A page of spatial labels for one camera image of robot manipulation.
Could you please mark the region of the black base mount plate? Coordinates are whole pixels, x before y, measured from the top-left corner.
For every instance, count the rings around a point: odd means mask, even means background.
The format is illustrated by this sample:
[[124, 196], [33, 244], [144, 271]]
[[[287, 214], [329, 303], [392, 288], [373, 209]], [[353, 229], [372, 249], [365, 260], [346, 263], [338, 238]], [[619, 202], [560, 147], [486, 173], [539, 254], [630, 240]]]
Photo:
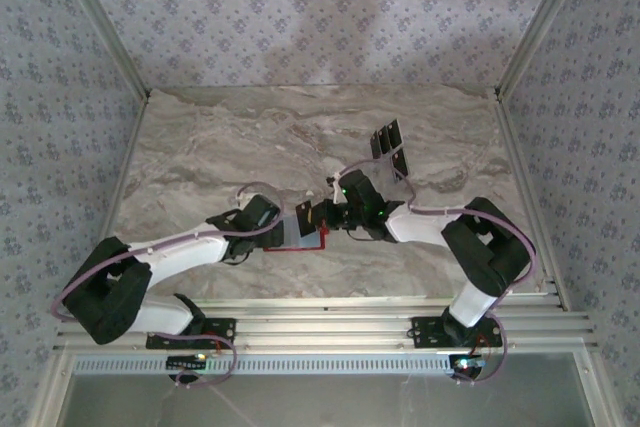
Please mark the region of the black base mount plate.
[[472, 327], [465, 327], [445, 316], [413, 317], [407, 336], [415, 348], [502, 347], [501, 328], [496, 320], [483, 317]]
[[145, 347], [150, 350], [229, 350], [228, 345], [211, 339], [211, 336], [233, 343], [235, 334], [236, 320], [233, 318], [200, 318], [193, 320], [181, 333], [188, 337], [187, 340], [148, 335]]

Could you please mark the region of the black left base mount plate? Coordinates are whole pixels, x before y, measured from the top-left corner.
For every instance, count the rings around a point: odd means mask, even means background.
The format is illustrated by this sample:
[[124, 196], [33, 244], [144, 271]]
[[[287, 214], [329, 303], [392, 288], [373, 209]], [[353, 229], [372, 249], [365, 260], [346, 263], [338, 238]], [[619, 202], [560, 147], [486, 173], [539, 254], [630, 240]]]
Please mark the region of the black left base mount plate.
[[233, 318], [200, 318], [193, 320], [181, 333], [188, 337], [187, 340], [148, 335], [145, 347], [150, 350], [229, 350], [228, 345], [211, 339], [211, 336], [233, 343], [235, 334], [236, 320]]

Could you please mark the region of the red card holder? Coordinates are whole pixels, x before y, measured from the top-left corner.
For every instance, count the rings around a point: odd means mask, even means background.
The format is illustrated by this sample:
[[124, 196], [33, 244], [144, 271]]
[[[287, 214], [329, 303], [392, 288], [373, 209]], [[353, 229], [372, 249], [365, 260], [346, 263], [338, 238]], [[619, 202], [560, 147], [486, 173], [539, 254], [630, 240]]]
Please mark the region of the red card holder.
[[284, 245], [280, 251], [317, 251], [325, 249], [325, 234], [316, 230], [315, 233], [306, 237], [300, 237], [298, 223], [295, 216], [285, 217], [281, 224], [284, 225]]

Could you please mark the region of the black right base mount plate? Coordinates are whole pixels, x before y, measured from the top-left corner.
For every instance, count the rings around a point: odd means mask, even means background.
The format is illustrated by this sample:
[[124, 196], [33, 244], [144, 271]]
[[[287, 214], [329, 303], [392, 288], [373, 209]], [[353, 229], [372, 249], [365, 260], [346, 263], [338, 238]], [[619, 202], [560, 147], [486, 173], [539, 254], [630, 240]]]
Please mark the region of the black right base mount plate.
[[413, 317], [407, 336], [415, 348], [502, 347], [501, 328], [496, 320], [483, 317], [472, 327], [465, 327], [445, 316]]

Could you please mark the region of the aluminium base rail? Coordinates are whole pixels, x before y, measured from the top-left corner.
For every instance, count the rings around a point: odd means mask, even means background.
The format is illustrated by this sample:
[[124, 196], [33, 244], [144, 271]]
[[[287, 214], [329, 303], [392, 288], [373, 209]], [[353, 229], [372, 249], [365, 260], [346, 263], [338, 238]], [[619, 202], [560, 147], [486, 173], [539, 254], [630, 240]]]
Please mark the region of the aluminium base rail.
[[[410, 320], [438, 316], [447, 300], [410, 297], [209, 300], [212, 317], [236, 319], [247, 354], [401, 353], [412, 349]], [[573, 352], [598, 343], [589, 316], [566, 311], [553, 293], [514, 294], [495, 310], [514, 353]]]

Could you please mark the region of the black right circuit board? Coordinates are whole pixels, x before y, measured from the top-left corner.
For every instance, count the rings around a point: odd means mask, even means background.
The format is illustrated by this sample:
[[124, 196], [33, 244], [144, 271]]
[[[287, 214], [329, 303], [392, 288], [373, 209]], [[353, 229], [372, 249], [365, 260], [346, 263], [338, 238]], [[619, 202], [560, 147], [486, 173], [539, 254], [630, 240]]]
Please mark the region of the black right circuit board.
[[480, 355], [450, 355], [452, 377], [465, 381], [475, 381], [486, 365], [486, 360]]

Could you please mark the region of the aluminium frame post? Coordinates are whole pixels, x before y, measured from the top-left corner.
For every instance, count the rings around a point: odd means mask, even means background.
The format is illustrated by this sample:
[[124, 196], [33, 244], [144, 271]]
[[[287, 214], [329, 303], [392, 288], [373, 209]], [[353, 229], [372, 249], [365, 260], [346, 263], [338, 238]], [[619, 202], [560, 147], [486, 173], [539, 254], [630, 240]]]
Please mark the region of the aluminium frame post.
[[146, 100], [149, 90], [100, 0], [78, 1], [130, 90], [139, 99]]
[[495, 86], [498, 101], [504, 102], [512, 94], [565, 1], [540, 1], [499, 83]]

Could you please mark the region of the aluminium table side rail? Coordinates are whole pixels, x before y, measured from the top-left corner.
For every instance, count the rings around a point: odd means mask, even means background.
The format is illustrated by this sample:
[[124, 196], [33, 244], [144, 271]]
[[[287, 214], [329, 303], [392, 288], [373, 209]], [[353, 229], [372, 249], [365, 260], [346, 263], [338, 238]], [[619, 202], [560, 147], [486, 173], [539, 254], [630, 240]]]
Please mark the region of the aluminium table side rail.
[[126, 146], [125, 154], [119, 166], [118, 177], [115, 184], [115, 188], [109, 200], [108, 209], [106, 212], [106, 218], [99, 231], [98, 242], [101, 242], [104, 238], [110, 237], [112, 235], [114, 225], [118, 218], [120, 203], [124, 195], [125, 182], [128, 176], [131, 160], [136, 148], [137, 138], [140, 132], [140, 128], [145, 115], [145, 111], [147, 109], [148, 102], [149, 102], [149, 97], [146, 97], [141, 102], [140, 108], [136, 115], [136, 118], [132, 127], [132, 131], [131, 131], [131, 135], [129, 137], [129, 140]]
[[550, 234], [544, 222], [544, 216], [538, 202], [525, 155], [519, 143], [517, 131], [511, 120], [509, 109], [501, 99], [500, 91], [496, 90], [494, 96], [498, 124], [524, 204], [524, 210], [531, 229], [531, 239], [536, 247], [539, 269], [554, 281], [560, 306], [565, 311], [571, 311], [573, 306], [562, 279]]

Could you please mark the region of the black left circuit board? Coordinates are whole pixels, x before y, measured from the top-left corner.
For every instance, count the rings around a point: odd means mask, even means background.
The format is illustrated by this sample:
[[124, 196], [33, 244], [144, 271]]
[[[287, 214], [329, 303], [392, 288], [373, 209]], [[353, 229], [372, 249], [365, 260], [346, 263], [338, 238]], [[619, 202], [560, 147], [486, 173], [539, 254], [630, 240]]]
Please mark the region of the black left circuit board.
[[165, 361], [167, 370], [199, 371], [207, 366], [207, 358], [204, 354], [196, 355], [172, 355]]

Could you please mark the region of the black circuit board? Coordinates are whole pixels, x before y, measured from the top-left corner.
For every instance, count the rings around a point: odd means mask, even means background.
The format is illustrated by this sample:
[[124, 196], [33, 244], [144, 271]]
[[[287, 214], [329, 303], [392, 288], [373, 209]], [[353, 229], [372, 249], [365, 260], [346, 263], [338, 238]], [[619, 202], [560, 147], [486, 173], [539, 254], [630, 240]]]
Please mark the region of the black circuit board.
[[207, 366], [207, 358], [204, 354], [196, 355], [172, 355], [165, 361], [167, 370], [199, 371]]
[[475, 381], [486, 365], [486, 360], [480, 355], [450, 355], [452, 377], [465, 381]]

